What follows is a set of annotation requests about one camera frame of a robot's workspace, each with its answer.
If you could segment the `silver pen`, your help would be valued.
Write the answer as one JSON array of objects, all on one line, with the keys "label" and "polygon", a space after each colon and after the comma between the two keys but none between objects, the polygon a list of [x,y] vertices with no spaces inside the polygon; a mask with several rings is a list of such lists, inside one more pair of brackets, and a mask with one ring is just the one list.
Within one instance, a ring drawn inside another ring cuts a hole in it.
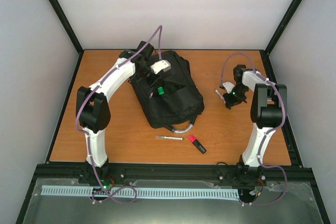
[{"label": "silver pen", "polygon": [[184,140],[183,137],[176,137],[176,136],[163,136],[163,135],[157,135],[157,139],[165,139],[165,140],[174,140],[174,141],[182,141]]}]

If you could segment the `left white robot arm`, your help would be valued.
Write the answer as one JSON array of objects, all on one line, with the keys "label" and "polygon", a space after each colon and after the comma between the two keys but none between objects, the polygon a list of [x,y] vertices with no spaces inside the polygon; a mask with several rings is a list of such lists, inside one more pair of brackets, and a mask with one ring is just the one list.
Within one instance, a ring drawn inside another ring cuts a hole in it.
[{"label": "left white robot arm", "polygon": [[151,55],[153,51],[149,41],[141,42],[135,51],[123,51],[98,81],[77,91],[75,128],[85,135],[86,161],[94,167],[90,176],[97,183],[104,183],[109,177],[109,170],[103,166],[108,161],[105,131],[111,120],[109,101],[120,86],[139,71],[136,64],[144,59],[145,53]]}]

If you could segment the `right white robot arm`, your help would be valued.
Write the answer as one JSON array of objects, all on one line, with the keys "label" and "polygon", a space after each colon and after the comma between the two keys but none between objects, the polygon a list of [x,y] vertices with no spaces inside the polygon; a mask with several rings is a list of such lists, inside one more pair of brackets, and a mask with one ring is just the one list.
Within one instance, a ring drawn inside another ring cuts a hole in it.
[{"label": "right white robot arm", "polygon": [[248,185],[261,179],[261,167],[269,141],[286,120],[287,87],[275,84],[260,72],[237,65],[233,69],[235,83],[224,82],[221,88],[228,109],[246,102],[247,91],[253,92],[250,118],[253,129],[247,148],[237,163],[236,181]]}]

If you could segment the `black student bag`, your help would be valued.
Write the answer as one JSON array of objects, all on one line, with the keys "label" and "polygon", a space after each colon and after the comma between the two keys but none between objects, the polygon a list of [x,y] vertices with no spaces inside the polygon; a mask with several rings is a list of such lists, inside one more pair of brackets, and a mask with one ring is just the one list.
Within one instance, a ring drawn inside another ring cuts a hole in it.
[{"label": "black student bag", "polygon": [[[191,77],[188,60],[172,50],[163,52],[162,59],[171,64],[171,69],[158,74],[162,77],[159,86],[151,88],[148,78],[139,74],[133,75],[129,83],[152,128],[164,127],[176,134],[186,133],[204,110],[203,96]],[[158,95],[158,87],[163,87],[163,95]]]}]

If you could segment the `green black marker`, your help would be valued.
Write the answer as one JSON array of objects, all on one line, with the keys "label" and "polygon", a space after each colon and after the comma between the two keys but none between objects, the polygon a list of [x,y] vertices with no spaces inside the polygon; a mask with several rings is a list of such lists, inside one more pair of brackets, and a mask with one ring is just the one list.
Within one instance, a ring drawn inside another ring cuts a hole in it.
[{"label": "green black marker", "polygon": [[158,87],[157,88],[158,95],[163,95],[164,94],[164,89],[163,87]]}]

